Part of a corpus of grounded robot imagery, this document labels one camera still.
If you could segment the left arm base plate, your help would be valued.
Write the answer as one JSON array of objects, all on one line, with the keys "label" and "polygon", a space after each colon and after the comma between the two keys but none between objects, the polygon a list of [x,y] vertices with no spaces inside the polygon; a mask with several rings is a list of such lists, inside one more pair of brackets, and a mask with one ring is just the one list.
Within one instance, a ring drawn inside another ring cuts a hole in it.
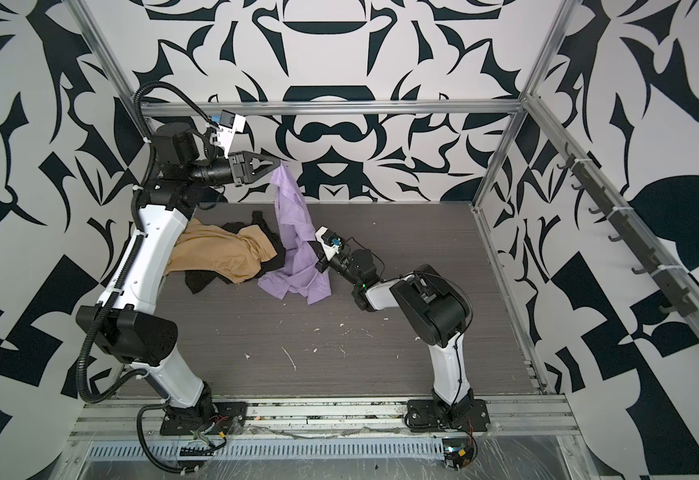
[{"label": "left arm base plate", "polygon": [[214,402],[213,406],[201,405],[179,409],[167,407],[160,426],[162,436],[203,434],[231,434],[245,426],[247,402]]}]

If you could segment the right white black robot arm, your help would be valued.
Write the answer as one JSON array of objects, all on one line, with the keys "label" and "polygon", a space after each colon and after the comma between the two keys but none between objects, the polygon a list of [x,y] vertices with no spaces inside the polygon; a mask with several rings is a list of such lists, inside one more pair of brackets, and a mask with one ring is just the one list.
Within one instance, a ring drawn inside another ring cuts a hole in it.
[{"label": "right white black robot arm", "polygon": [[463,337],[473,320],[473,308],[459,286],[439,275],[429,264],[401,277],[384,280],[377,272],[375,254],[351,250],[330,234],[311,240],[316,269],[332,270],[353,286],[355,304],[363,311],[397,308],[417,337],[427,344],[433,364],[433,402],[443,416],[469,407],[473,390],[467,380]]}]

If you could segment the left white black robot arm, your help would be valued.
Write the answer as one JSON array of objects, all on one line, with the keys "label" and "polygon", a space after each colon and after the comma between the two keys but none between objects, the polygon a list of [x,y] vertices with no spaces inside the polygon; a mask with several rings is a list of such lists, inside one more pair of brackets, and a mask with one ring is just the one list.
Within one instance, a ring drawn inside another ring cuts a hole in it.
[{"label": "left white black robot arm", "polygon": [[[154,314],[162,278],[203,190],[253,184],[281,161],[232,151],[236,134],[246,125],[241,115],[224,112],[205,125],[205,132],[199,132],[186,123],[167,123],[145,137],[149,158],[143,180],[133,189],[129,244],[103,294],[93,306],[79,308],[75,317],[86,334],[74,368],[75,382],[87,404],[111,398],[125,382],[139,377],[172,411],[203,416],[212,408],[209,387],[178,351],[176,324]],[[126,367],[101,393],[94,392],[88,380],[93,347]]]}]

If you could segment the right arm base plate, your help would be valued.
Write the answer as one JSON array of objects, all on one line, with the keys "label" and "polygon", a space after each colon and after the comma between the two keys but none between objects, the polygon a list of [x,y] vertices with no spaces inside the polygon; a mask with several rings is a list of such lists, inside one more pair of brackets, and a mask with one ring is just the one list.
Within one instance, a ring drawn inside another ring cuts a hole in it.
[{"label": "right arm base plate", "polygon": [[441,400],[409,400],[403,422],[412,432],[487,432],[491,418],[485,400],[467,396],[453,407]]}]

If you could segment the purple cloth shirt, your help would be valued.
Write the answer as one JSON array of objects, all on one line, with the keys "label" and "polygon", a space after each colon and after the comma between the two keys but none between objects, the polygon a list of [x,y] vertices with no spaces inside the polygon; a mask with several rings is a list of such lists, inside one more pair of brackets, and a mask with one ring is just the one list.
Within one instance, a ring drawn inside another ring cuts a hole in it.
[{"label": "purple cloth shirt", "polygon": [[265,273],[258,286],[278,300],[295,293],[308,305],[321,302],[331,296],[331,287],[328,273],[317,270],[317,255],[309,244],[316,230],[306,201],[285,164],[273,171],[270,184],[276,187],[275,217],[285,256],[283,266]]}]

